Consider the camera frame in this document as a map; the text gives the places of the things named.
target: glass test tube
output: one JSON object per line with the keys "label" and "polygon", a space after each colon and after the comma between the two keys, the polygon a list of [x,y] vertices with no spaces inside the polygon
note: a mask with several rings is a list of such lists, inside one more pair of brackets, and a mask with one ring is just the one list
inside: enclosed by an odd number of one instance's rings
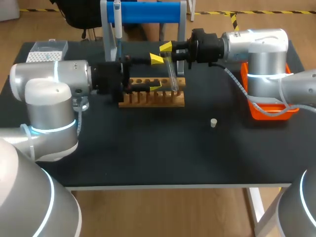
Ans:
{"label": "glass test tube", "polygon": [[163,60],[164,60],[164,63],[166,64],[167,71],[169,74],[171,90],[178,91],[179,86],[178,86],[178,81],[177,81],[177,75],[176,75],[174,65],[171,59],[171,52],[167,52],[166,55],[167,56]]}

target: blue roller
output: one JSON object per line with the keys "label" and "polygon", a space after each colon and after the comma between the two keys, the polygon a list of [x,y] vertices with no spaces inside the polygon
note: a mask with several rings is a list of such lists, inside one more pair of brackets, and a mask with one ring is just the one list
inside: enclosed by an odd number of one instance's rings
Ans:
{"label": "blue roller", "polygon": [[[180,23],[179,2],[121,2],[122,23]],[[113,2],[107,2],[108,22],[114,23]]]}

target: wooden floor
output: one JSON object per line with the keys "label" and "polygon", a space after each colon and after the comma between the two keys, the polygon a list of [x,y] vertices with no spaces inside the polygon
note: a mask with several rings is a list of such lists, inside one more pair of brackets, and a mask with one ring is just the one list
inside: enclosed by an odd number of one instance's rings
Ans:
{"label": "wooden floor", "polygon": [[[20,8],[56,8],[49,0],[19,0]],[[197,0],[197,11],[212,10],[315,10],[314,0]],[[316,67],[316,15],[238,15],[240,30],[283,28],[293,40],[306,69]],[[223,15],[198,15],[187,23],[206,32],[233,31]],[[80,40],[59,13],[22,13],[0,22],[0,88],[21,44],[37,40]],[[166,39],[176,39],[176,25],[167,25]],[[261,189],[267,208],[277,188]],[[77,192],[82,209],[82,237],[250,237],[252,228],[242,189],[145,190]],[[277,230],[270,237],[278,236]]]}

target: black tabletop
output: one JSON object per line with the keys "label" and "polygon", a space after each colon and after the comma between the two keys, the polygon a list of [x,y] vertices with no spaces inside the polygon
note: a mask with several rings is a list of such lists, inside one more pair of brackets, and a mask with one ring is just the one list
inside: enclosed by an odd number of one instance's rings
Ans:
{"label": "black tabletop", "polygon": [[[23,44],[15,63],[25,62]],[[128,42],[126,54],[158,53],[159,43]],[[69,42],[65,60],[104,60],[102,43]],[[292,43],[288,64],[303,70]],[[240,78],[239,64],[225,64]],[[185,65],[184,108],[118,108],[105,96],[89,98],[77,150],[39,165],[67,187],[176,184],[291,183],[316,164],[315,115],[300,110],[289,121],[256,122],[232,79],[220,68]],[[166,76],[164,67],[133,66],[133,77]],[[8,81],[0,96],[1,127],[28,123],[26,106]],[[210,120],[218,120],[216,128]]]}

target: orange container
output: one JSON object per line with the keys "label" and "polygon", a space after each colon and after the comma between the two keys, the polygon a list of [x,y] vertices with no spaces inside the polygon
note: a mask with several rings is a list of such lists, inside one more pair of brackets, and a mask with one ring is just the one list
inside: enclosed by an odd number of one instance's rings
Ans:
{"label": "orange container", "polygon": [[[291,73],[288,65],[286,64],[286,73]],[[242,84],[245,90],[248,92],[248,63],[242,63],[241,65],[241,78]],[[249,108],[251,115],[256,120],[288,120],[293,114],[299,111],[299,108],[294,110],[289,110],[282,115],[271,117],[264,115],[259,110],[257,110],[252,103],[248,100]],[[285,109],[285,105],[276,105],[276,104],[258,104],[264,111],[268,113],[277,113]]]}

